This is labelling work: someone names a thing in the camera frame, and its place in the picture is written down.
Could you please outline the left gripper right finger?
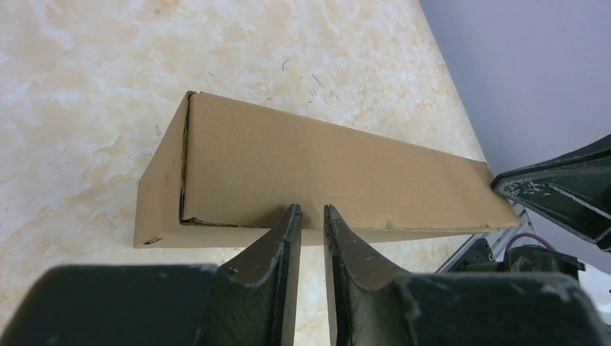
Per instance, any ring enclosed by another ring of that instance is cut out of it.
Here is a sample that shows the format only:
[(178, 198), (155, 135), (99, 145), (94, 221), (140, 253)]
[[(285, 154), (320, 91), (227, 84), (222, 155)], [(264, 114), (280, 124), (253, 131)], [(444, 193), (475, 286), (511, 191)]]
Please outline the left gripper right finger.
[(557, 272), (414, 274), (324, 208), (333, 345), (605, 345), (607, 327)]

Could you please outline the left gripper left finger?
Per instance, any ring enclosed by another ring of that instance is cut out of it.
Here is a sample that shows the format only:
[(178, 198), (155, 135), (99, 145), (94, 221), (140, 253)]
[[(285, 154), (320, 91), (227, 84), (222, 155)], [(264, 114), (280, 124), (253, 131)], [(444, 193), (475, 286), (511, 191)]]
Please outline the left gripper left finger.
[(3, 345), (292, 345), (302, 212), (227, 263), (65, 265), (44, 273)]

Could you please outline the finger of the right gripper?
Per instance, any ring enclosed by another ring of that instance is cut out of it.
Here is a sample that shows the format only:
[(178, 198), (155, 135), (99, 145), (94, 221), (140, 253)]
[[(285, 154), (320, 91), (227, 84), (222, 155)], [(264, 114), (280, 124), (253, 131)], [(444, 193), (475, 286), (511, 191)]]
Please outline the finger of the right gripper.
[(498, 174), (493, 191), (610, 252), (610, 136)]

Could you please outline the brown cardboard box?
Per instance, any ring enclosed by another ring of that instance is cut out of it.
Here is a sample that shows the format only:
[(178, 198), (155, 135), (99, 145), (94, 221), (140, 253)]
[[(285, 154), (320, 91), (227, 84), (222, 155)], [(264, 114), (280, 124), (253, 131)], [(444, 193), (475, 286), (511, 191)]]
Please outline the brown cardboard box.
[(138, 183), (136, 248), (246, 247), (291, 205), (302, 243), (334, 206), (369, 242), (519, 226), (483, 161), (187, 92)]

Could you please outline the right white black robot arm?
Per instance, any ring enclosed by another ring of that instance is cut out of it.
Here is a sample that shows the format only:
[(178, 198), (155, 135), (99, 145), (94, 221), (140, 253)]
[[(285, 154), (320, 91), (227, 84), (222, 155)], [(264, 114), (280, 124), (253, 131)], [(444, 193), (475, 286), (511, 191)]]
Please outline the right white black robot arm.
[[(610, 251), (610, 137), (554, 159), (497, 175), (493, 191), (530, 209), (562, 229)], [(585, 264), (556, 251), (523, 227), (505, 229), (490, 245), (475, 235), (440, 272), (561, 272), (578, 278)]]

